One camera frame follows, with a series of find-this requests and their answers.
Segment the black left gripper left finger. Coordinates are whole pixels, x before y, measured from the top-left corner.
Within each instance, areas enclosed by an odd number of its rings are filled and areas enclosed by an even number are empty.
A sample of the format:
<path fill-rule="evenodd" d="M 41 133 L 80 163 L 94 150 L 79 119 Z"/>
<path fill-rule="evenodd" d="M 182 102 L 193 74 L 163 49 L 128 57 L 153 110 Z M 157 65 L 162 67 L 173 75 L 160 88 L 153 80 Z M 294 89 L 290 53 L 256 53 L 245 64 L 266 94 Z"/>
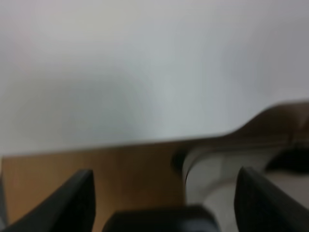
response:
<path fill-rule="evenodd" d="M 4 232 L 91 232 L 96 216 L 92 170 L 79 170 Z"/>

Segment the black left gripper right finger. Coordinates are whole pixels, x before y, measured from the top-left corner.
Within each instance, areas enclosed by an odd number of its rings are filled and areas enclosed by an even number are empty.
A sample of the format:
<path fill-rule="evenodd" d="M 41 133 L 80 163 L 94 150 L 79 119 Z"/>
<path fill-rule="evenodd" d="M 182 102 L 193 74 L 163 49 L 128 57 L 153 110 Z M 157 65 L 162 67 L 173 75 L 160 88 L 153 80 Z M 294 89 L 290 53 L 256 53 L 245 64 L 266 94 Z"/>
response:
<path fill-rule="evenodd" d="M 309 210 L 252 168 L 238 173 L 234 211 L 240 232 L 309 230 Z"/>

